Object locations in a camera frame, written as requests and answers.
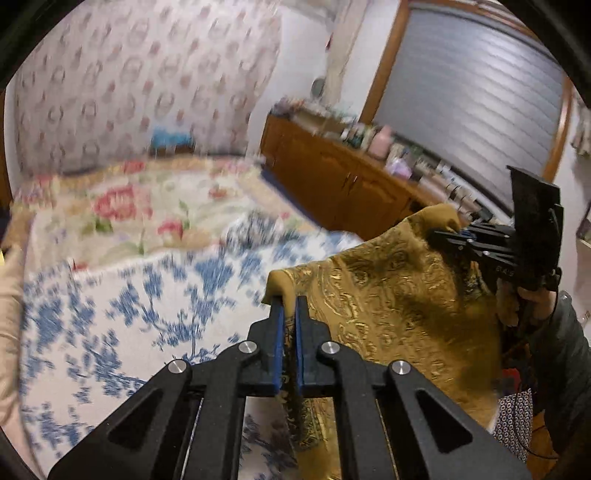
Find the cabinet handle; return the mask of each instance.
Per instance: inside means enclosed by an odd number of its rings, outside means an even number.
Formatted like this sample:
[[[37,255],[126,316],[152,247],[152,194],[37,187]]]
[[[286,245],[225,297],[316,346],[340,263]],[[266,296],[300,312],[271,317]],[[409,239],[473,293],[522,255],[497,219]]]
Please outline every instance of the cabinet handle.
[[[349,187],[349,191],[353,190],[353,185],[355,185],[357,178],[358,178],[358,176],[356,175],[355,178],[353,179],[353,182],[351,182],[351,186]]]

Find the gold patterned cloth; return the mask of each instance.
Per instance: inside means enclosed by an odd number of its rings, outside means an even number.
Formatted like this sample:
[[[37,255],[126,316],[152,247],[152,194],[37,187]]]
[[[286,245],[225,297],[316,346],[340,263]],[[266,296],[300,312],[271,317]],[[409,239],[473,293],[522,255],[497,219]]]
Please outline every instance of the gold patterned cloth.
[[[432,229],[460,229],[451,206],[425,208],[324,261],[272,271],[263,302],[283,299],[287,352],[296,297],[305,295],[310,317],[326,323],[333,339],[369,361],[406,359],[486,427],[501,376],[495,298],[476,264],[430,248]],[[332,401],[302,400],[289,390],[285,396],[303,478],[340,478]]]

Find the bed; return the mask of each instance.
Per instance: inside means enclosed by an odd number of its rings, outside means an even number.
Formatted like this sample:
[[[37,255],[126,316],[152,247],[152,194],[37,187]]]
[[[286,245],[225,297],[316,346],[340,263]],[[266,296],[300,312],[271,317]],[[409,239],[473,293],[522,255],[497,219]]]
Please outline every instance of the bed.
[[[248,158],[36,178],[12,210],[26,239],[9,232],[26,244],[25,315],[19,395],[2,427],[40,476],[164,364],[244,339],[268,313],[270,270],[360,243],[316,227]],[[249,399],[240,478],[279,474],[298,478],[281,405]]]

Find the pink container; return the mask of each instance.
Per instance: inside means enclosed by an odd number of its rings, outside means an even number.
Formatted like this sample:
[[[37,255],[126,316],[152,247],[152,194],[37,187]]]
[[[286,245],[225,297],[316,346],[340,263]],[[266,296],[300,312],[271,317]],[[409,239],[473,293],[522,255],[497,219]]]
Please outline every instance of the pink container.
[[[368,153],[380,160],[386,159],[392,146],[392,129],[384,125],[369,146]]]

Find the window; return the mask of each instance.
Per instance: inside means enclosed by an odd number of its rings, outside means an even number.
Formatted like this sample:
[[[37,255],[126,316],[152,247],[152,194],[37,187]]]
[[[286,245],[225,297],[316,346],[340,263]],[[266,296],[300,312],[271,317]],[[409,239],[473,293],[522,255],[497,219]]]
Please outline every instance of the window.
[[[506,166],[543,174],[563,86],[564,72],[534,38],[465,9],[413,2],[374,121],[512,208]]]

